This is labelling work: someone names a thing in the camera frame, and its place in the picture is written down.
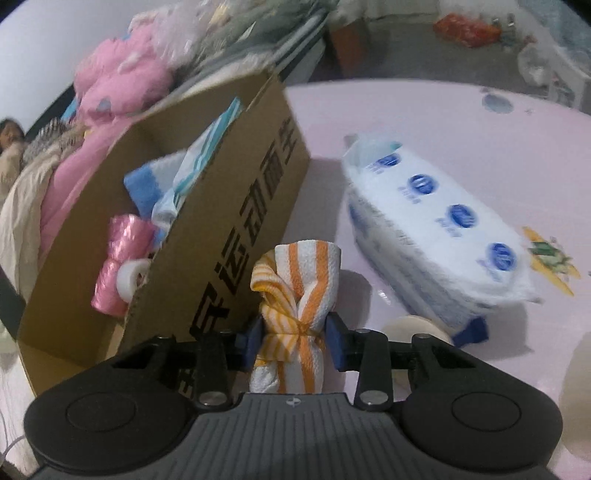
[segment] pink table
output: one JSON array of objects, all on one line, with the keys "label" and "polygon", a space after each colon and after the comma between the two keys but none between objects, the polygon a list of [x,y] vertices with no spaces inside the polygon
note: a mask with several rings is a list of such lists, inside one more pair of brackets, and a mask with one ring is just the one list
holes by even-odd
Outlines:
[{"label": "pink table", "polygon": [[[555,237],[580,280],[574,296],[532,271],[543,304],[499,312],[491,339],[466,350],[558,402],[564,374],[582,335],[591,330],[591,117],[528,96],[498,92],[511,113],[483,106],[477,86],[369,80],[291,87],[288,97],[313,162],[285,242],[317,238],[337,243],[342,275],[337,311],[349,327],[376,330],[405,314],[392,290],[355,247],[339,159],[343,137],[391,131],[453,176],[521,232],[528,226]],[[356,374],[332,374],[325,388],[351,396]],[[550,468],[563,480],[588,480],[591,464],[559,446]]]}]

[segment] crosshair symbol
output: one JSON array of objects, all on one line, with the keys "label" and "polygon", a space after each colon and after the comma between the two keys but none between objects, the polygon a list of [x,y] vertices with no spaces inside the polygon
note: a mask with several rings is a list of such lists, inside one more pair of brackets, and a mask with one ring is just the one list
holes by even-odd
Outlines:
[{"label": "crosshair symbol", "polygon": [[301,403],[301,400],[296,397],[291,397],[286,400],[285,403],[287,403],[291,408],[296,408]]}]

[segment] red plastic bag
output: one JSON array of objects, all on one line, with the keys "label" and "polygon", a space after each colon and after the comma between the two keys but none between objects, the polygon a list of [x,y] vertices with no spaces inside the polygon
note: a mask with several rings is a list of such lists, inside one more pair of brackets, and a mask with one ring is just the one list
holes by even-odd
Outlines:
[{"label": "red plastic bag", "polygon": [[446,40],[455,40],[470,48],[495,43],[501,37],[500,28],[458,14],[449,14],[438,20],[433,30]]}]

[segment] white cable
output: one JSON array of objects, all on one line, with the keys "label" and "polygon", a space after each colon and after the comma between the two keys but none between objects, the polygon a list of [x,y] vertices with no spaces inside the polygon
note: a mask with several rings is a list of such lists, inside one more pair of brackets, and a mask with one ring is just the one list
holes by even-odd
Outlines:
[{"label": "white cable", "polygon": [[2,465],[4,465],[4,461],[6,460],[6,457],[7,457],[8,453],[10,452],[10,450],[12,449],[12,447],[14,447],[18,442],[20,442],[21,440],[24,440],[24,439],[25,439],[25,436],[21,435],[19,438],[13,440],[10,445],[8,445],[7,449],[4,450],[4,453],[2,455],[0,455],[0,468],[2,468]]}]

